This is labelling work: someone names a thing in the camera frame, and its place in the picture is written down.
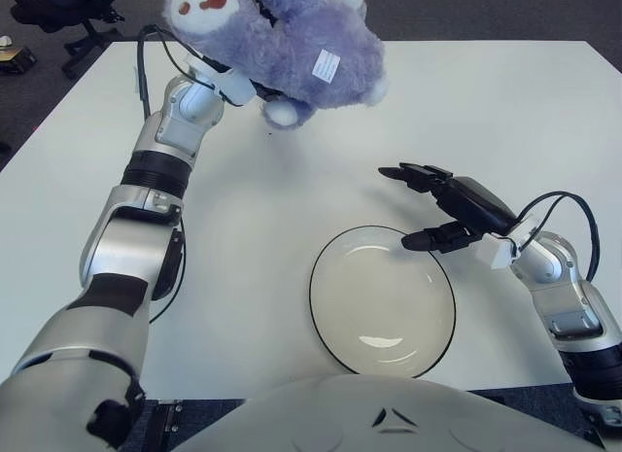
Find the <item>purple plush toy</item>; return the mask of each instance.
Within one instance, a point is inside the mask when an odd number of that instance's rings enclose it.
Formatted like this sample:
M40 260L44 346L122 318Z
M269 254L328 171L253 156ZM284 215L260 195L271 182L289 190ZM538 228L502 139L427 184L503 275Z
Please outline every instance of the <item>purple plush toy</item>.
M168 0L165 17L183 41L284 94L264 104L279 128L315 111L374 105L384 97L382 42L364 24L363 0Z

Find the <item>wire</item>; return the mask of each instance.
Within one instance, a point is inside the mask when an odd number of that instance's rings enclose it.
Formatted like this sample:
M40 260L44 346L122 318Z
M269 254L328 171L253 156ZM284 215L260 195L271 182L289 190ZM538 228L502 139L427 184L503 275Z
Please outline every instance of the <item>wire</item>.
M173 294L173 296L171 296L171 299L168 300L168 303L166 303L166 305L159 311L159 313L157 313L155 316L153 316L152 319L149 320L149 324L153 324L155 321L157 321L157 319L162 314L164 314L168 308L170 308L171 304L173 304L173 301L175 301L175 298L177 298L177 295L182 288L182 282L184 282L184 277L186 276L186 254L188 252L186 251L186 228L184 227L184 219L180 221L180 227L182 229L182 234L184 235L184 243L182 245L182 271L180 272L180 276L177 281L177 288L175 289L175 293Z
M590 209L590 206L587 203L587 201L585 201L585 199L583 199L581 196L577 194L573 194L567 191L548 192L546 194L543 194L542 196L537 197L532 202L530 202L527 206L525 206L525 208L518 215L517 219L519 222L522 221L523 219L525 219L525 216L527 216L529 211L532 210L537 204L539 204L545 199L548 199L549 197L555 197L555 196L559 196L559 197L555 200L555 202L553 202L551 207L548 209L546 215L544 216L544 220L542 220L539 226L532 232L529 239L521 247L520 251L523 251L525 248L527 248L527 246L542 231L542 228L544 227L548 219L551 217L553 210L557 207L560 201L562 201L562 199L564 199L565 197L569 197L574 202L576 202L578 206L581 208L590 226L590 239L592 241L592 256L590 257L590 265L588 267L586 280L591 282L592 279L594 279L594 276L596 275L596 272L599 268L599 264L601 261L601 239L599 236L599 229L596 224L596 219L594 218L594 214L592 213L592 210Z

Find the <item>white tag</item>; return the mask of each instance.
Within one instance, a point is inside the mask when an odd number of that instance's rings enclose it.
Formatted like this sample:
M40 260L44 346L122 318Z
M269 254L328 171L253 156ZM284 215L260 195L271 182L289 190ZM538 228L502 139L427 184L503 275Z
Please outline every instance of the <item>white tag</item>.
M334 74L337 72L337 68L339 68L340 61L341 57L339 55L322 49L320 56L318 56L318 61L315 62L313 67L313 76L320 78L326 83L332 83L332 78L334 78Z

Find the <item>office chair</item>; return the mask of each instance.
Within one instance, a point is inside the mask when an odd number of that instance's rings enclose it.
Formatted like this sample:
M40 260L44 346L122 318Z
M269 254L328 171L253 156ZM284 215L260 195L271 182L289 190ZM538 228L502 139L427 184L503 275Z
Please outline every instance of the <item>office chair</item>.
M125 40L117 29L97 32L91 19L108 23L123 21L111 6L115 0L15 0L11 15L22 24L34 24L44 32L53 33L63 27L81 24L86 37L64 45L71 58L62 65L67 78L76 78L74 67L94 48L106 49L111 42Z

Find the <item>plate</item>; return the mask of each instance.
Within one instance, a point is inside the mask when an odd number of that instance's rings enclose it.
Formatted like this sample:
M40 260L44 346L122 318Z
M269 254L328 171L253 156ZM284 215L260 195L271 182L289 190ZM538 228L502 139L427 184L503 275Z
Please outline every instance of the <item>plate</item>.
M309 285L325 346L361 374L416 377L445 354L456 324L454 294L430 253L401 246L404 233L361 226L333 238Z

